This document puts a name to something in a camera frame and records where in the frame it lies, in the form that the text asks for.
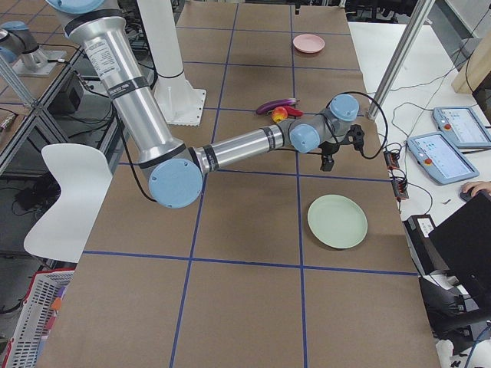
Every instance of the red and white basket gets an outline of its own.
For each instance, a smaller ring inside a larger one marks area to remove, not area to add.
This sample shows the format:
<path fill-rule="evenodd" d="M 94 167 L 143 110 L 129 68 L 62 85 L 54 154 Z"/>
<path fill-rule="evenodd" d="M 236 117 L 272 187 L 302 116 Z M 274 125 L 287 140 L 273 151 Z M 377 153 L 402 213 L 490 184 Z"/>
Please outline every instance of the red and white basket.
<path fill-rule="evenodd" d="M 50 309 L 58 291 L 68 286 L 73 269 L 37 272 L 31 280 L 14 336 L 7 346 L 2 368 L 35 367 L 41 337 L 49 335 L 45 328 L 54 311 Z"/>

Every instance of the tablet device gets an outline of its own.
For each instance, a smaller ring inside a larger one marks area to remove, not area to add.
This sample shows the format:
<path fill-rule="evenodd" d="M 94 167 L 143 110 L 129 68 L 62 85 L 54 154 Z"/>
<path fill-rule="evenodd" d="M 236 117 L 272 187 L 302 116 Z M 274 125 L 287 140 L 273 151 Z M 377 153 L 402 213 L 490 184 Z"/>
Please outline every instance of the tablet device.
<path fill-rule="evenodd" d="M 421 167 L 439 184 L 479 175 L 479 171 L 441 132 L 411 137 L 407 146 Z"/>
<path fill-rule="evenodd" d="M 470 107 L 435 107 L 438 129 L 457 148 L 490 148 L 491 134 Z"/>

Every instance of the blue joint cap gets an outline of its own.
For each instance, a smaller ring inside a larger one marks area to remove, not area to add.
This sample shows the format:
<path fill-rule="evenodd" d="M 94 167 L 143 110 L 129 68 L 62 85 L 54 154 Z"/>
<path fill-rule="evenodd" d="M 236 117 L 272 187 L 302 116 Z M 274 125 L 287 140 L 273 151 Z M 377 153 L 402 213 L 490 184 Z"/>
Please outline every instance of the blue joint cap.
<path fill-rule="evenodd" d="M 56 10 L 68 14 L 85 14 L 99 8 L 104 0 L 46 0 Z"/>
<path fill-rule="evenodd" d="M 332 99 L 329 104 L 329 110 L 339 120 L 354 121 L 360 110 L 360 104 L 350 94 L 339 94 Z"/>
<path fill-rule="evenodd" d="M 148 185 L 158 203 L 180 209 L 198 198 L 203 187 L 203 174 L 188 159 L 169 159 L 152 171 Z"/>
<path fill-rule="evenodd" d="M 297 151 L 307 153 L 321 144 L 321 137 L 313 126 L 300 124 L 290 132 L 290 141 Z"/>
<path fill-rule="evenodd" d="M 0 25 L 7 31 L 28 31 L 29 27 L 23 21 L 7 21 L 6 23 Z"/>
<path fill-rule="evenodd" d="M 9 64 L 17 60 L 16 54 L 14 54 L 12 51 L 10 51 L 7 48 L 3 48 L 2 46 L 0 46 L 0 55 L 3 56 L 5 61 L 7 61 Z"/>

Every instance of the purple eggplant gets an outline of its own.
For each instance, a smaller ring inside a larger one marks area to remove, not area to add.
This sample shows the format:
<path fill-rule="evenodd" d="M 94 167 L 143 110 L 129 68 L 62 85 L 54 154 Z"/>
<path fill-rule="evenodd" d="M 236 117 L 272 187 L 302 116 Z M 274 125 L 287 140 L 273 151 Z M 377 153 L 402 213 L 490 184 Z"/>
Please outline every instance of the purple eggplant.
<path fill-rule="evenodd" d="M 258 107 L 255 113 L 262 115 L 268 111 L 274 110 L 275 107 L 296 105 L 299 101 L 300 100 L 297 100 L 296 98 L 284 98 L 283 100 L 269 101 Z"/>

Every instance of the black monitor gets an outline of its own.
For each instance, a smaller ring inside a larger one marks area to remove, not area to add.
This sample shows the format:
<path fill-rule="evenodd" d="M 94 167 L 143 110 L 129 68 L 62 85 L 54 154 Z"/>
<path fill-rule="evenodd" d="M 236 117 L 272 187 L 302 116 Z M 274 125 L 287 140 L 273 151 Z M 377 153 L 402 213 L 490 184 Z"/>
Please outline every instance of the black monitor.
<path fill-rule="evenodd" d="M 438 225 L 430 240 L 479 307 L 491 307 L 491 196 L 479 192 Z"/>

